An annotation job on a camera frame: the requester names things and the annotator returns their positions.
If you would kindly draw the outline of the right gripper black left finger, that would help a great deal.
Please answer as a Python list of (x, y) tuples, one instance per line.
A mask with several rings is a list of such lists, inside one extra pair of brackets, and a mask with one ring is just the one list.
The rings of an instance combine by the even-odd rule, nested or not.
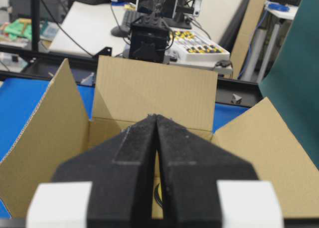
[(91, 181), (89, 228), (146, 228), (152, 218), (157, 117), (60, 164), (52, 182)]

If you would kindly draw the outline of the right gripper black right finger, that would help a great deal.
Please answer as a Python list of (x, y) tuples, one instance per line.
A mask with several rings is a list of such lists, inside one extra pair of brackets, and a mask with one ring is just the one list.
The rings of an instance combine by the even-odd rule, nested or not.
[(163, 216), (174, 228), (220, 228), (218, 180), (258, 180), (253, 165), (157, 116)]

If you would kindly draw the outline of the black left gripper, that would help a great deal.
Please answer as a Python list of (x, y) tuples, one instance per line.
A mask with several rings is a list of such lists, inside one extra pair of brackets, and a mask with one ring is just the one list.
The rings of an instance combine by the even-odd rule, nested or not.
[(162, 63), (172, 46), (171, 29), (165, 18), (173, 18), (178, 0), (137, 0), (141, 15), (130, 24), (129, 58)]

